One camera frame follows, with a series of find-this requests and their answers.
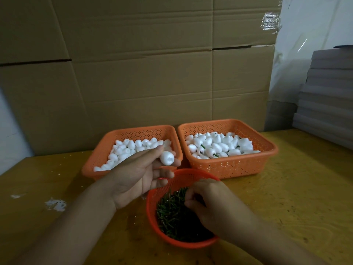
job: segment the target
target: yellow table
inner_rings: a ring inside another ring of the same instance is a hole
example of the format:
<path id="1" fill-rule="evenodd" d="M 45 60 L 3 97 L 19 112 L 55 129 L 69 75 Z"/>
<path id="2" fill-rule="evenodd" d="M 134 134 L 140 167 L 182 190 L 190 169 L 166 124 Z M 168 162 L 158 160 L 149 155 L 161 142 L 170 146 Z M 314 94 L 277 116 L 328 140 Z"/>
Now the yellow table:
<path id="1" fill-rule="evenodd" d="M 280 149 L 258 175 L 224 180 L 249 207 L 331 264 L 353 262 L 353 152 L 302 131 L 263 133 Z M 93 181 L 80 175 L 91 151 L 26 158 L 0 177 L 0 264 L 36 240 Z M 86 264 L 259 264 L 224 241 L 188 250 L 152 231 L 145 201 L 117 212 Z"/>

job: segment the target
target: right hand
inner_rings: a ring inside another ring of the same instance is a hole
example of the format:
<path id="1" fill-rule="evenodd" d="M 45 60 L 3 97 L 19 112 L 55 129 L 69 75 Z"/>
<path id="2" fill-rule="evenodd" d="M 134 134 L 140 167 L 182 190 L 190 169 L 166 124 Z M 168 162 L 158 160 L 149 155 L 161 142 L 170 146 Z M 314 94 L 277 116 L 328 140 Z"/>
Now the right hand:
<path id="1" fill-rule="evenodd" d="M 206 206 L 195 200 L 197 195 L 202 196 Z M 195 182 L 185 194 L 185 206 L 208 230 L 240 247 L 251 240 L 259 225 L 258 217 L 221 181 Z"/>

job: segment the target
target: small orange basket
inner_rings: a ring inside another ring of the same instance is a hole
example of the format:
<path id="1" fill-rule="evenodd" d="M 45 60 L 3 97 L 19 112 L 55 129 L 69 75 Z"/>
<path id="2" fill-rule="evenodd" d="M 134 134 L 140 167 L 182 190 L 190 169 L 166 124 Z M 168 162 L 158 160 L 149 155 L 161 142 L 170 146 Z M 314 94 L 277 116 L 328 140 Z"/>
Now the small orange basket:
<path id="1" fill-rule="evenodd" d="M 183 160 L 183 154 L 181 151 L 179 139 L 177 132 L 174 127 L 171 125 L 155 125 L 155 126 L 146 126 L 138 128 L 127 128 L 127 129 L 118 129 L 106 133 L 101 141 L 98 143 L 91 156 L 88 158 L 86 163 L 81 169 L 82 175 L 98 180 L 108 174 L 110 170 L 106 171 L 93 171 L 95 166 L 101 167 L 108 160 L 108 155 L 112 150 L 112 146 L 115 144 L 116 140 L 123 141 L 124 139 L 131 140 L 143 140 L 157 138 L 158 140 L 170 139 L 172 141 L 171 147 L 175 151 L 176 159 L 180 161 Z M 162 168 L 175 170 L 174 166 L 163 166 Z"/>
<path id="2" fill-rule="evenodd" d="M 254 150 L 261 152 L 215 159 L 197 159 L 193 157 L 188 149 L 185 138 L 195 133 L 214 131 L 223 134 L 233 132 L 240 137 L 246 137 L 252 141 Z M 178 134 L 190 166 L 195 169 L 205 170 L 219 178 L 232 178 L 260 173 L 270 156 L 278 153 L 278 148 L 274 143 L 268 141 L 249 125 L 236 119 L 182 124 L 178 127 Z"/>
<path id="3" fill-rule="evenodd" d="M 190 169 L 190 168 L 178 169 L 174 172 L 174 178 L 168 179 L 167 185 L 165 185 L 162 188 L 156 188 L 156 189 L 150 190 L 148 192 L 147 201 L 146 201 L 146 213 L 147 213 L 148 220 L 153 230 L 163 240 L 170 243 L 171 245 L 188 248 L 188 249 L 196 249 L 196 248 L 203 248 L 203 247 L 210 246 L 219 239 L 219 237 L 215 235 L 214 237 L 205 241 L 201 241 L 197 243 L 186 243 L 186 242 L 181 242 L 170 238 L 169 236 L 165 235 L 158 227 L 156 209 L 157 209 L 157 204 L 159 203 L 161 198 L 169 190 L 171 190 L 171 192 L 175 192 L 180 188 L 190 187 L 194 182 L 197 182 L 202 178 L 211 178 L 217 181 L 220 180 L 216 176 L 202 170 Z"/>

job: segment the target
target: orange basket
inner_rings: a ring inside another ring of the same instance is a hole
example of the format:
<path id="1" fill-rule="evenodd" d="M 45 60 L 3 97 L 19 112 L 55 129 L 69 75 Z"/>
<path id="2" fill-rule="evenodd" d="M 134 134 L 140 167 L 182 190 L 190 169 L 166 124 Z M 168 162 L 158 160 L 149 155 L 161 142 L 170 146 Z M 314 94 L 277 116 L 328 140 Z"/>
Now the orange basket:
<path id="1" fill-rule="evenodd" d="M 252 141 L 254 150 L 261 152 L 215 159 L 197 159 L 193 157 L 186 145 L 185 138 L 195 133 L 214 131 L 223 134 L 233 132 L 240 137 L 246 137 Z M 178 127 L 178 134 L 190 166 L 210 172 L 219 178 L 232 178 L 260 173 L 264 169 L 268 158 L 278 153 L 278 148 L 275 144 L 268 141 L 249 125 L 236 119 L 182 124 Z"/>
<path id="2" fill-rule="evenodd" d="M 202 242 L 186 243 L 186 242 L 181 242 L 170 238 L 169 236 L 165 235 L 158 227 L 156 209 L 157 209 L 157 204 L 161 200 L 161 198 L 169 190 L 171 190 L 171 192 L 173 193 L 179 190 L 180 188 L 191 186 L 194 182 L 199 181 L 202 178 L 212 178 L 217 181 L 220 180 L 216 176 L 210 173 L 207 173 L 205 171 L 184 168 L 184 169 L 176 170 L 174 172 L 174 178 L 168 179 L 168 184 L 166 186 L 158 189 L 153 189 L 148 192 L 147 202 L 146 202 L 146 213 L 147 213 L 148 220 L 153 230 L 167 243 L 170 243 L 171 245 L 178 246 L 178 247 L 195 249 L 195 248 L 202 248 L 202 247 L 212 245 L 219 239 L 218 236 L 214 236 L 211 239 L 208 239 Z"/>
<path id="3" fill-rule="evenodd" d="M 132 140 L 143 140 L 157 138 L 158 140 L 170 139 L 172 141 L 171 147 L 175 151 L 176 159 L 180 161 L 183 159 L 183 154 L 181 151 L 179 139 L 177 132 L 174 127 L 171 125 L 155 125 L 155 126 L 146 126 L 138 128 L 127 128 L 127 129 L 118 129 L 106 133 L 101 141 L 98 143 L 91 156 L 88 158 L 84 166 L 82 167 L 82 175 L 98 180 L 108 174 L 110 170 L 106 171 L 93 171 L 95 166 L 101 167 L 108 160 L 108 155 L 112 150 L 112 146 L 115 144 L 116 140 L 123 141 L 124 139 Z M 164 169 L 175 170 L 174 166 L 163 166 Z"/>

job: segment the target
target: cardboard wall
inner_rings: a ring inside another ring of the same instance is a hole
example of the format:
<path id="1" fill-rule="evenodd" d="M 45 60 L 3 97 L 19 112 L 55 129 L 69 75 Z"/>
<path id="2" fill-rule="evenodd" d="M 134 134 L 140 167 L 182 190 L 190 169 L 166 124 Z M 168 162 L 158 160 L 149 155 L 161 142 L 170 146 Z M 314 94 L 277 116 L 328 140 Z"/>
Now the cardboard wall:
<path id="1" fill-rule="evenodd" d="M 11 37 L 0 57 L 13 63 L 0 67 L 0 83 L 35 154 L 91 149 L 106 132 L 135 126 L 237 118 L 263 129 L 274 49 L 257 45 L 275 42 L 263 21 L 278 0 L 26 2 L 46 10 L 55 59 L 70 59 L 51 63 L 41 43 L 19 58 L 26 39 L 12 46 Z"/>

